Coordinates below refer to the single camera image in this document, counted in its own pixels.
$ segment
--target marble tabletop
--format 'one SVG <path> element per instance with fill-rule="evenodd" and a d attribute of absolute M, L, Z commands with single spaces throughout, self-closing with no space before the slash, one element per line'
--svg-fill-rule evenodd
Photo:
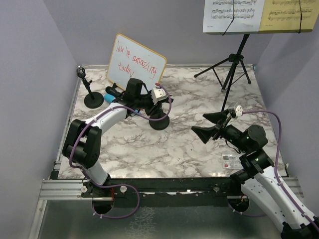
<path fill-rule="evenodd" d="M 130 117 L 119 122 L 102 136 L 99 161 L 113 178 L 165 178 L 165 177 L 222 177 L 236 170 L 223 168 L 222 154 L 238 155 L 224 140 L 209 141 L 207 144 L 197 137 L 191 126 L 213 126 L 202 117 L 204 113 L 219 112 L 225 93 L 213 71 L 194 78 L 193 75 L 205 68 L 166 68 L 161 84 L 174 98 L 169 114 L 170 125 L 162 131 L 152 129 L 149 122 L 141 117 Z M 216 68 L 219 78 L 224 81 L 229 67 Z M 265 109 L 263 99 L 252 68 L 247 68 L 252 84 L 245 76 L 231 88 L 228 104 L 238 102 L 245 111 Z M 91 90 L 105 94 L 105 88 L 112 85 L 106 79 L 106 69 L 86 69 L 87 80 L 92 80 Z M 239 67 L 235 78 L 243 74 Z M 109 104 L 104 102 L 97 109 L 84 105 L 87 91 L 81 84 L 73 119 L 85 120 Z M 251 124 L 264 127 L 268 144 L 265 152 L 275 159 L 277 141 L 267 114 L 244 115 L 233 123 L 244 131 Z M 61 157 L 59 179 L 83 178 L 78 169 L 69 166 Z M 279 173 L 286 175 L 280 156 Z"/>

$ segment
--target gray wall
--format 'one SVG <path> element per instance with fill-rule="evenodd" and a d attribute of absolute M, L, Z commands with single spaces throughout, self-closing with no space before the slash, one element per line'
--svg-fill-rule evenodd
<path fill-rule="evenodd" d="M 319 215 L 319 24 L 312 33 L 274 35 L 256 74 L 267 109 L 282 121 L 283 159 Z"/>
<path fill-rule="evenodd" d="M 41 0 L 0 3 L 0 238 L 28 237 L 56 159 L 76 62 Z"/>
<path fill-rule="evenodd" d="M 168 64 L 213 64 L 235 53 L 242 35 L 202 32 L 204 0 L 44 0 L 81 65 L 109 64 L 115 36 L 164 55 Z M 272 34 L 251 35 L 245 63 L 256 64 Z"/>

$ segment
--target yellow frame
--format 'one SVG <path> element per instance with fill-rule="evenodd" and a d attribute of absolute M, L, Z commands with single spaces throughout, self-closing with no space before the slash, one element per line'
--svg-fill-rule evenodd
<path fill-rule="evenodd" d="M 160 77 L 159 77 L 159 81 L 158 81 L 158 83 L 159 83 L 160 80 L 161 80 L 161 77 L 162 77 L 162 75 L 163 75 L 163 72 L 164 72 L 164 70 L 165 70 L 165 68 L 166 68 L 166 64 L 167 64 L 167 59 L 166 59 L 166 57 L 164 57 L 163 55 L 158 54 L 157 52 L 154 52 L 153 50 L 149 49 L 148 47 L 143 46 L 142 44 L 140 44 L 140 43 L 138 43 L 138 42 L 136 42 L 136 41 L 134 41 L 134 40 L 128 38 L 127 36 L 124 36 L 123 34 L 120 34 L 120 33 L 118 33 L 118 34 L 116 35 L 116 37 L 115 37 L 115 41 L 114 41 L 114 45 L 113 45 L 113 49 L 112 49 L 112 54 L 111 54 L 111 58 L 110 58 L 110 62 L 109 62 L 109 67 L 110 67 L 110 65 L 111 65 L 111 61 L 112 61 L 112 57 L 113 57 L 113 52 L 114 52 L 114 48 L 115 48 L 115 45 L 116 45 L 116 39 L 117 39 L 118 36 L 122 36 L 122 37 L 124 37 L 124 38 L 126 38 L 126 39 L 128 39 L 128 40 L 130 40 L 130 41 L 132 41 L 132 42 L 134 42 L 135 44 L 137 44 L 137 45 L 139 45 L 139 46 L 141 46 L 141 47 L 143 47 L 143 48 L 145 48 L 145 49 L 147 49 L 147 50 L 149 50 L 149 51 L 155 53 L 156 55 L 158 55 L 158 56 L 160 56 L 160 57 L 162 57 L 162 58 L 165 59 L 165 65 L 164 65 L 164 68 L 163 68 L 163 70 L 162 70 L 162 72 L 161 72 L 161 75 L 160 75 Z M 108 72 L 106 73 L 106 79 L 108 79 L 110 82 L 114 83 L 114 81 L 112 81 L 112 80 L 108 77 L 108 74 L 109 74 L 109 70 L 108 70 Z M 125 88 L 122 87 L 122 86 L 119 86 L 119 85 L 118 85 L 118 87 L 120 87 L 123 91 L 125 90 Z"/>

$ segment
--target yellow sheet music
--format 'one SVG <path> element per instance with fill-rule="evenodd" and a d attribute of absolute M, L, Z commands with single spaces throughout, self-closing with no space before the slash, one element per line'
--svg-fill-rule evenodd
<path fill-rule="evenodd" d="M 319 0 L 300 1 L 303 14 L 301 29 L 313 29 L 319 13 Z M 299 27 L 299 0 L 265 0 L 259 31 L 299 31 Z"/>

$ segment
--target white sheet music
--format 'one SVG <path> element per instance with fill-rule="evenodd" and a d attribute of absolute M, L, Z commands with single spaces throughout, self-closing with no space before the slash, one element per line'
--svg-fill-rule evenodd
<path fill-rule="evenodd" d="M 265 0 L 205 0 L 203 32 L 258 32 Z"/>

